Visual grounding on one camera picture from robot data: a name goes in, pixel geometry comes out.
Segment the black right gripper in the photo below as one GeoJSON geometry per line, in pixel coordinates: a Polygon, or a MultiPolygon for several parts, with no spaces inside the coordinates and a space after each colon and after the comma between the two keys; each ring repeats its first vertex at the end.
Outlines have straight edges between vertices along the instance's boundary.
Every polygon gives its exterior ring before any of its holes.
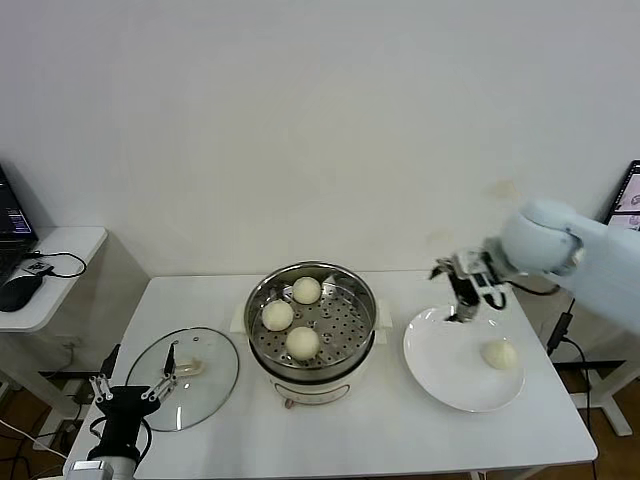
{"type": "MultiPolygon", "coordinates": [[[[493,270],[489,254],[483,250],[462,249],[448,257],[437,258],[430,278],[454,275],[465,293],[484,301],[500,300],[500,282],[493,270]]],[[[464,299],[451,307],[447,322],[467,323],[476,316],[476,304],[464,299]]]]}

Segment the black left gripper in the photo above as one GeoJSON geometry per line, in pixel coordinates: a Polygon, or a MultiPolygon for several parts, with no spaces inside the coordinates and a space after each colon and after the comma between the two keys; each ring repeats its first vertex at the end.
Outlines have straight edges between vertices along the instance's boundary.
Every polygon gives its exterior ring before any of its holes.
{"type": "Polygon", "coordinates": [[[148,387],[118,386],[111,390],[110,379],[119,350],[120,344],[116,344],[102,362],[98,374],[89,378],[94,400],[99,403],[98,408],[103,413],[101,420],[105,423],[100,441],[93,448],[93,458],[123,457],[142,460],[152,442],[151,427],[146,417],[160,409],[160,401],[164,401],[175,390],[177,384],[175,345],[169,345],[162,367],[151,367],[151,361],[145,360],[148,351],[141,355],[140,364],[145,367],[148,387]],[[141,427],[147,435],[147,443],[142,452],[137,448],[141,427]]]}

